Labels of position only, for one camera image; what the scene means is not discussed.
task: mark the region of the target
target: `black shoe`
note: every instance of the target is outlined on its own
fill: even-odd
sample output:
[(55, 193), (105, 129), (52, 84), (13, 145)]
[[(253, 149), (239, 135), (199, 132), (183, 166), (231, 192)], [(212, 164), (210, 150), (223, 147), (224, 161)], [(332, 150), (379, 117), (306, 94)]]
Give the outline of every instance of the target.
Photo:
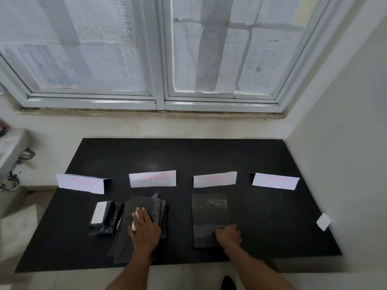
[(230, 276), (225, 276), (223, 278), (222, 286), (220, 290), (236, 290), (235, 283)]

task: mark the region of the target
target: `black table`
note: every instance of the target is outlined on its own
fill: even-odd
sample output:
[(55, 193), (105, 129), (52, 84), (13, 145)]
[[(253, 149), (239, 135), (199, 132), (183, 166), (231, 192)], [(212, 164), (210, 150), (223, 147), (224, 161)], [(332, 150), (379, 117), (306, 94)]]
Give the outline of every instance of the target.
[[(176, 187), (131, 188), (129, 173), (177, 171)], [(194, 175), (237, 171), (236, 185), (193, 188)], [(296, 189), (252, 186), (254, 172), (300, 177)], [(111, 178), (104, 195), (58, 188), (33, 235), (17, 273), (109, 268), (111, 237), (90, 237), (97, 202), (130, 196), (170, 204), (168, 237), (154, 264), (226, 261), (222, 249), (194, 249), (191, 195), (225, 193), (242, 247), (258, 259), (341, 255), (321, 212), (282, 140), (100, 139), (82, 140), (66, 173)]]

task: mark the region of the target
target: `white sink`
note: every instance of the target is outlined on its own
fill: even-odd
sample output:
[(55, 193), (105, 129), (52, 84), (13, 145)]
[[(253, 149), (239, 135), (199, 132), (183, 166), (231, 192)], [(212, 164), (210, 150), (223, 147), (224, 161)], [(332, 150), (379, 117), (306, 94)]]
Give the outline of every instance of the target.
[(28, 144), (28, 135), (25, 129), (10, 129), (4, 136), (0, 137), (0, 183), (12, 170)]

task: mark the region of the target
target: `person's left arm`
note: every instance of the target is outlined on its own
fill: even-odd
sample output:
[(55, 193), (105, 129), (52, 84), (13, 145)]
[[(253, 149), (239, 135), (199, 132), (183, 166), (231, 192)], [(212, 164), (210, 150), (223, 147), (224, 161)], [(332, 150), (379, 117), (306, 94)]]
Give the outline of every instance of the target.
[(130, 263), (106, 290), (146, 290), (152, 251), (156, 248), (161, 230), (153, 224), (148, 212), (137, 208), (138, 218), (132, 214), (136, 231), (128, 227), (133, 241), (133, 254)]

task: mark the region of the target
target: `red handwriting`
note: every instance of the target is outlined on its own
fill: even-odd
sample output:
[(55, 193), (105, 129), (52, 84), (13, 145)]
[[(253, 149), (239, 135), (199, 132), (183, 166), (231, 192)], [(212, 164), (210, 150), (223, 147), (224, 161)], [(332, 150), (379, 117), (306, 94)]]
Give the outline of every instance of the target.
[(71, 181), (75, 185), (79, 185), (79, 186), (92, 186), (93, 185), (91, 180), (86, 180), (86, 179), (75, 178), (75, 179), (71, 179)]
[(214, 182), (218, 182), (218, 181), (221, 182), (221, 181), (227, 180), (229, 178), (230, 178), (230, 175), (228, 175), (228, 174), (225, 174), (225, 175), (212, 175), (210, 177), (207, 177), (206, 180), (208, 182), (214, 183)]
[(146, 175), (143, 175), (141, 176), (142, 179), (144, 179), (144, 181), (160, 181), (162, 178), (164, 178), (164, 175), (165, 173), (161, 173), (160, 175), (159, 174), (146, 174)]
[(280, 176), (269, 176), (266, 180), (267, 182), (287, 182), (288, 180), (286, 178), (282, 178)]

